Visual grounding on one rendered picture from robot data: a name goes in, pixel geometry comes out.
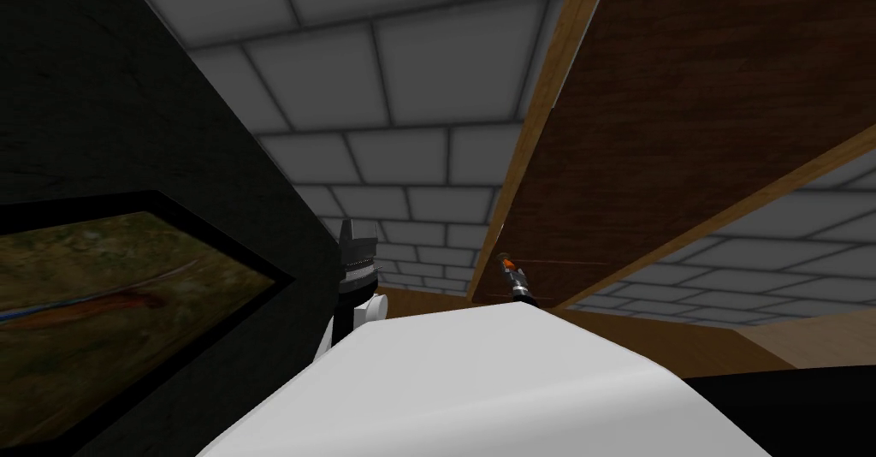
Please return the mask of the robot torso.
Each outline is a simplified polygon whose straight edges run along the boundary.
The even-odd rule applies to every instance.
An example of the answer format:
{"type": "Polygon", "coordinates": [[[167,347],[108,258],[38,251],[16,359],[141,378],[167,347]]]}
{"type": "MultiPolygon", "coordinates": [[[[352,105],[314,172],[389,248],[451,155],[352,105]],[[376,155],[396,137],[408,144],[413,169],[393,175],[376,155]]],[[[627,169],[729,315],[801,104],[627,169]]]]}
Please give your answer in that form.
{"type": "Polygon", "coordinates": [[[365,323],[198,457],[770,457],[687,383],[534,306],[365,323]]]}

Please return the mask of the dark brown wooden door leaf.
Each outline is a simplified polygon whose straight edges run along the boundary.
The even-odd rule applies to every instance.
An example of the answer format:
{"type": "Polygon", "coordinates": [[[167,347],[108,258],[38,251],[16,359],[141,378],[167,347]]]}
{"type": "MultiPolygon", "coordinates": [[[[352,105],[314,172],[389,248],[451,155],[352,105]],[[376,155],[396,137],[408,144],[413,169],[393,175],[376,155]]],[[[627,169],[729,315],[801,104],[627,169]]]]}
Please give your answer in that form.
{"type": "Polygon", "coordinates": [[[566,0],[469,289],[567,307],[876,149],[876,0],[566,0]]]}

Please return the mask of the black framed landscape picture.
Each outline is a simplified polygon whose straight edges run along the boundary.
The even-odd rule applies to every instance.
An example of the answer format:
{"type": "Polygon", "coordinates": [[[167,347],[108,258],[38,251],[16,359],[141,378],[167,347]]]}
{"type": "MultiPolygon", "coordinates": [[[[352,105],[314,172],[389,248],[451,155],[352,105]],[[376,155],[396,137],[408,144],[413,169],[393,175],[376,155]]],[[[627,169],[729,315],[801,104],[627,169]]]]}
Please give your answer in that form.
{"type": "Polygon", "coordinates": [[[158,191],[0,204],[0,457],[73,457],[292,282],[158,191]]]}

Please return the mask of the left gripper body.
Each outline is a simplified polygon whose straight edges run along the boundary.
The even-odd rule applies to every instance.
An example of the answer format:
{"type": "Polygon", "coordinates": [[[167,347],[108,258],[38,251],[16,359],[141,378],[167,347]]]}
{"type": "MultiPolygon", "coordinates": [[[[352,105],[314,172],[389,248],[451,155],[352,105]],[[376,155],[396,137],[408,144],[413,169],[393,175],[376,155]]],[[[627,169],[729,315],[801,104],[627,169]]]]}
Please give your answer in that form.
{"type": "Polygon", "coordinates": [[[359,270],[373,265],[377,244],[376,236],[364,238],[341,236],[339,240],[340,264],[345,270],[359,270]]]}

